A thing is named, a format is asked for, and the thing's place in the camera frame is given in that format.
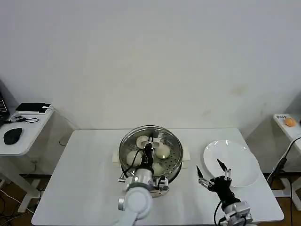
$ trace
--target black cable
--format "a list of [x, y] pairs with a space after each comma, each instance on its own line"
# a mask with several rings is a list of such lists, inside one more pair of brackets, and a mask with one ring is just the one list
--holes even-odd
[[34, 170], [31, 171], [30, 173], [26, 174], [25, 176], [23, 176], [23, 178], [27, 178], [30, 174], [34, 173], [37, 170], [38, 162], [36, 161], [34, 164], [35, 164], [34, 165]]
[[292, 143], [291, 143], [291, 145], [288, 147], [288, 149], [287, 149], [287, 152], [286, 152], [286, 154], [285, 154], [285, 156], [284, 156], [284, 158], [286, 158], [287, 157], [287, 154], [290, 152], [290, 150], [291, 150], [291, 147], [293, 146], [293, 144], [297, 141], [297, 140], [299, 140], [299, 139], [301, 139], [301, 137], [299, 137], [299, 138], [297, 138], [297, 139], [295, 139]]
[[135, 157], [134, 157], [134, 159], [133, 159], [133, 162], [132, 162], [132, 164], [130, 165], [129, 168], [127, 168], [126, 170], [123, 170], [123, 168], [121, 167], [122, 172], [123, 172], [123, 175], [126, 176], [126, 173], [133, 167], [134, 162], [135, 162], [135, 160], [136, 160], [136, 157], [137, 157], [137, 155], [138, 155], [138, 153], [139, 153], [140, 151], [143, 151], [143, 150], [142, 150], [142, 149], [139, 149], [139, 150], [136, 152]]
[[3, 201], [3, 210], [0, 213], [0, 216], [2, 216], [3, 213], [4, 213], [4, 211], [5, 211], [6, 202], [5, 202], [5, 200], [4, 200], [4, 198], [2, 196], [0, 196], [0, 199]]
[[275, 173], [273, 173], [273, 175], [272, 175], [272, 180], [271, 180], [271, 183], [270, 183], [270, 188], [272, 188], [272, 184], [273, 184], [273, 181], [274, 181], [274, 177], [275, 177]]
[[214, 224], [215, 226], [218, 226], [217, 223], [216, 223], [216, 213], [217, 213], [217, 210], [219, 208], [219, 206], [221, 205], [221, 201], [217, 204], [216, 208], [215, 208], [215, 211], [214, 211]]
[[243, 219], [245, 220], [245, 222], [244, 222], [244, 225], [243, 225], [243, 226], [246, 226], [246, 217], [243, 217]]
[[59, 140], [58, 143], [60, 144], [60, 146], [66, 147], [66, 145], [61, 144], [61, 140]]
[[287, 177], [287, 179], [290, 182], [290, 187], [291, 187], [291, 226], [293, 226], [293, 188], [292, 188], [292, 181], [290, 177]]

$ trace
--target wooden floor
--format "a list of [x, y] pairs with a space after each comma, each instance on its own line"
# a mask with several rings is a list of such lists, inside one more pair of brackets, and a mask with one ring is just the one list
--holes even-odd
[[[39, 184], [38, 189], [44, 190], [47, 186], [49, 179], [41, 179], [41, 182]], [[280, 182], [280, 180], [275, 180], [272, 186], [273, 189], [282, 189], [283, 186]], [[25, 196], [25, 192], [20, 189], [18, 186], [15, 184], [7, 184], [5, 185], [2, 190], [6, 192], [8, 195], [16, 198], [17, 200], [21, 201], [23, 197]], [[17, 208], [19, 204], [8, 198], [6, 195], [0, 192], [0, 196], [5, 200], [5, 208], [4, 208], [4, 202], [3, 200], [0, 201], [0, 212], [2, 214], [0, 215], [0, 226], [32, 226], [31, 224], [31, 219], [32, 219], [32, 213], [26, 212], [25, 215], [20, 216], [16, 219], [13, 219], [7, 223], [6, 221], [12, 219], [14, 216], [19, 216], [17, 213]], [[278, 198], [278, 203], [284, 212], [285, 219], [281, 222], [272, 222], [272, 223], [260, 223], [260, 226], [290, 226], [291, 221], [290, 221], [290, 198]], [[35, 205], [37, 203], [37, 200], [34, 202], [31, 202], [30, 207], [32, 207], [32, 211], [35, 210]], [[293, 225], [294, 226], [301, 226], [301, 211], [297, 211], [295, 206], [293, 205]]]

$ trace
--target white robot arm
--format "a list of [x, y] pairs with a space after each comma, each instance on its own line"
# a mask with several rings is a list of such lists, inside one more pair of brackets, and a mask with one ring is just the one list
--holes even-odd
[[[153, 182], [153, 142], [149, 139], [143, 149], [142, 163], [135, 171], [133, 177], [126, 180], [122, 177], [120, 182], [126, 183], [126, 195], [124, 199], [119, 199], [118, 209], [125, 213], [123, 217], [114, 226], [134, 226], [137, 220], [148, 216], [152, 208], [152, 196], [150, 191], [154, 189], [167, 188], [168, 180], [162, 178], [155, 185]], [[230, 190], [232, 182], [230, 178], [230, 169], [227, 169], [224, 163], [217, 160], [225, 176], [206, 180], [197, 166], [198, 182], [211, 192], [216, 192], [221, 200], [222, 210], [225, 216], [218, 221], [219, 225], [229, 226], [254, 226], [250, 213], [250, 206], [246, 201], [240, 201], [235, 198], [234, 193]]]

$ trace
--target black mouse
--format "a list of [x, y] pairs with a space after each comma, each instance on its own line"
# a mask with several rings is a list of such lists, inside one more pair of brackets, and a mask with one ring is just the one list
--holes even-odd
[[4, 143], [6, 145], [13, 145], [17, 143], [22, 133], [22, 128], [15, 128], [7, 131], [4, 136]]

